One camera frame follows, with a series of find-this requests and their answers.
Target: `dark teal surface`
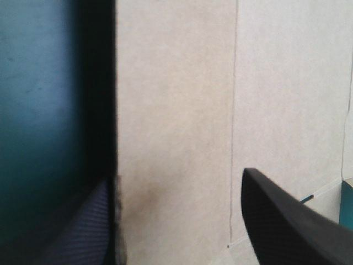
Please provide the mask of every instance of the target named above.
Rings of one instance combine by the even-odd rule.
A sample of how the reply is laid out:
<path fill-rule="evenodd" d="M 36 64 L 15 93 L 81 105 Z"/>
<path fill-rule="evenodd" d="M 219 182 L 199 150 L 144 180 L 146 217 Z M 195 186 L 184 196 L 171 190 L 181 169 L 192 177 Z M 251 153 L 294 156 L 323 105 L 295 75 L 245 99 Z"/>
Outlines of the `dark teal surface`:
<path fill-rule="evenodd" d="M 340 225 L 353 229 L 353 188 L 342 182 Z"/>
<path fill-rule="evenodd" d="M 113 26 L 86 3 L 0 1 L 0 244 L 114 165 Z"/>

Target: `black textured surface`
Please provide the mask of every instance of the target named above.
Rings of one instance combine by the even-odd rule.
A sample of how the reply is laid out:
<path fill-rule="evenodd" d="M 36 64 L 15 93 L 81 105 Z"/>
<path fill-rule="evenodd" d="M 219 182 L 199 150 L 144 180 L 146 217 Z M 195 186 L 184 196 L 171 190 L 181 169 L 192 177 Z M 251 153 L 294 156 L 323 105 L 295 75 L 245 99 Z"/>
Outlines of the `black textured surface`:
<path fill-rule="evenodd" d="M 242 212 L 261 265 L 353 264 L 353 232 L 315 213 L 257 169 L 245 169 Z"/>

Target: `beige cardboard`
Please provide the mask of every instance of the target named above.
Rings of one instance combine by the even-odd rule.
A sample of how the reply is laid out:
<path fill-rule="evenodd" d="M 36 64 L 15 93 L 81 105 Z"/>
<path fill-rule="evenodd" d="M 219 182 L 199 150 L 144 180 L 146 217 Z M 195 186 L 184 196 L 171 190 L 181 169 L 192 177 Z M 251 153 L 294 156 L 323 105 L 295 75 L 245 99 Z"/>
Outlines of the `beige cardboard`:
<path fill-rule="evenodd" d="M 260 169 L 298 199 L 341 175 L 353 2 L 237 5 L 117 2 L 118 157 L 131 265 L 256 264 L 249 240 L 240 240 L 243 168 Z M 324 204 L 337 206 L 338 189 L 330 192 L 333 199 L 308 205 L 334 219 L 337 208 Z"/>
<path fill-rule="evenodd" d="M 208 264 L 229 242 L 234 1 L 118 1 L 130 265 Z"/>
<path fill-rule="evenodd" d="M 353 177 L 353 112 L 352 106 L 352 83 L 350 104 L 347 111 L 347 118 L 345 123 L 344 133 L 344 148 L 343 148 L 343 160 L 342 160 L 342 179 L 350 179 Z"/>
<path fill-rule="evenodd" d="M 300 199 L 340 177 L 352 60 L 349 1 L 239 1 L 232 241 L 244 167 Z"/>

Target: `textured black material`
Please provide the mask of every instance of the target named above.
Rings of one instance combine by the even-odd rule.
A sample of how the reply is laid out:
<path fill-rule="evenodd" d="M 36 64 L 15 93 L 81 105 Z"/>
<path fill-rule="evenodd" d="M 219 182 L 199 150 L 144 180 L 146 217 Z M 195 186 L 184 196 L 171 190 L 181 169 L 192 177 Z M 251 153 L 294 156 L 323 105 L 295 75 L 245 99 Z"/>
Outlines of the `textured black material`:
<path fill-rule="evenodd" d="M 61 232 L 40 264 L 103 264 L 110 240 L 109 192 L 100 183 Z"/>
<path fill-rule="evenodd" d="M 245 169 L 242 212 L 261 265 L 353 264 L 353 232 L 291 197 L 257 169 Z"/>

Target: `crease line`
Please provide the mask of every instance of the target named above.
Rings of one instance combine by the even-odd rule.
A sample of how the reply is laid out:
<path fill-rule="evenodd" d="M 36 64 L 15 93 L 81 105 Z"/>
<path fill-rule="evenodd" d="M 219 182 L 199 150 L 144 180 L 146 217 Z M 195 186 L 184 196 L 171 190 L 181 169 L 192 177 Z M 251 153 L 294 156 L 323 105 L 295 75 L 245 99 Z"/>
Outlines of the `crease line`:
<path fill-rule="evenodd" d="M 347 108 L 346 118 L 344 121 L 344 129 L 343 129 L 343 146 L 342 146 L 342 160 L 341 160 L 341 179 L 342 180 L 344 180 L 344 178 L 343 178 L 344 147 L 345 147 L 345 142 L 346 142 L 347 120 L 348 120 L 349 112 L 351 109 L 352 79 L 353 79 L 353 49 L 352 49 L 352 62 L 351 62 L 351 77 L 350 77 L 350 82 L 349 82 L 348 108 Z"/>
<path fill-rule="evenodd" d="M 235 101 L 236 101 L 236 50 L 237 50 L 237 28 L 238 28 L 238 2 L 236 0 L 236 17 L 234 22 L 234 62 L 233 62 L 233 94 L 232 94 L 232 131 L 231 131 L 231 172 L 230 172 L 230 193 L 229 193 L 229 242 L 233 241 L 233 161 L 234 161 L 234 112 L 235 112 Z"/>

